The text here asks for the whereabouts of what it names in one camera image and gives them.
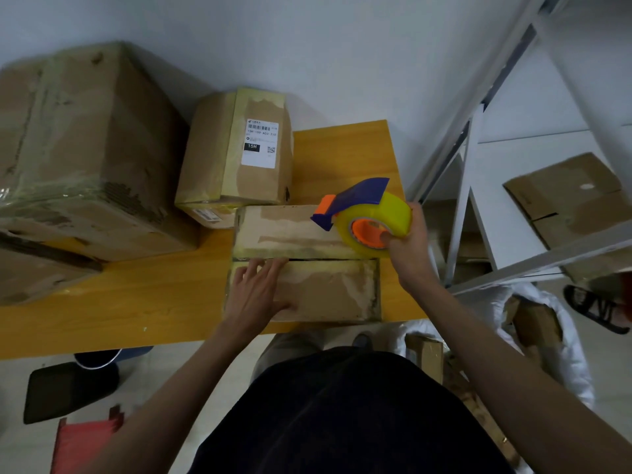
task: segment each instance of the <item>blue object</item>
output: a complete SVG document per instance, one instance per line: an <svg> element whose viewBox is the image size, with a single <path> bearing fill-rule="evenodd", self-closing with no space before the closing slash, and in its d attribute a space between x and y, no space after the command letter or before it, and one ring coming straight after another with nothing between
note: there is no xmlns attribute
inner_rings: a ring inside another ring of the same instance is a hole
<svg viewBox="0 0 632 474"><path fill-rule="evenodd" d="M331 221L333 215L355 205L378 205L382 201L386 185L390 178L368 178L354 184L351 188L336 195L325 214L314 213L311 219L325 231L331 230L334 225Z"/></svg>
<svg viewBox="0 0 632 474"><path fill-rule="evenodd" d="M125 348L122 350L90 351L87 353L76 353L75 362L84 369L101 369L115 361L137 358L147 354L154 346L143 346L141 348Z"/></svg>

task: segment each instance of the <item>gray pants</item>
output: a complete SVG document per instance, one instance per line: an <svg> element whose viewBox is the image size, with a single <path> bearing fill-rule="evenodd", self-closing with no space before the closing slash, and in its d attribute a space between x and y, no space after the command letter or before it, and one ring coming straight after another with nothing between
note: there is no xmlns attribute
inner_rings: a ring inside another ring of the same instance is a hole
<svg viewBox="0 0 632 474"><path fill-rule="evenodd" d="M320 353L324 344L325 332L323 330L276 334L255 364L250 383L276 363Z"/></svg>

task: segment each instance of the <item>hand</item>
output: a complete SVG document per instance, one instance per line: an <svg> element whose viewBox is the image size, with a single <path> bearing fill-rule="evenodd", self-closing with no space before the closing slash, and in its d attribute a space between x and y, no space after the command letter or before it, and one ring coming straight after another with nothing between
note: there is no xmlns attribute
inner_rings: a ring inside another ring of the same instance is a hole
<svg viewBox="0 0 632 474"><path fill-rule="evenodd" d="M221 336L245 348L261 334L270 319L279 311L291 308L289 303L275 302L277 279L287 258L268 261L253 258L248 266L235 270L233 286L225 305L225 318L218 328Z"/></svg>
<svg viewBox="0 0 632 474"><path fill-rule="evenodd" d="M428 229L419 203L407 203L412 211L410 231L405 238L390 232L382 233L381 240L391 255L391 262L399 276L399 284L411 293L418 283L438 282L428 254Z"/></svg>

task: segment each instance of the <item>dark t-shirt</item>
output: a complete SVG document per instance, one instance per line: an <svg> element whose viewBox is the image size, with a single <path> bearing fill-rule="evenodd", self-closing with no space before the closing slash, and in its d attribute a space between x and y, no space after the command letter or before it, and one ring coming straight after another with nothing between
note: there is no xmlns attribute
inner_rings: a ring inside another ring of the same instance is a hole
<svg viewBox="0 0 632 474"><path fill-rule="evenodd" d="M191 474L513 470L462 402L391 353L271 366L200 445Z"/></svg>

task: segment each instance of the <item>black label rectangle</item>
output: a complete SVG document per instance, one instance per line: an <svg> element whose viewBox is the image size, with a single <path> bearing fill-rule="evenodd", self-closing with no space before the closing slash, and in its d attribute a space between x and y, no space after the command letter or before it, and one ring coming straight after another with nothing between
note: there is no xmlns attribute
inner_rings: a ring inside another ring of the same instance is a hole
<svg viewBox="0 0 632 474"><path fill-rule="evenodd" d="M243 143L244 151L256 151L258 153L259 148L261 148L261 145L255 145L253 143Z"/></svg>

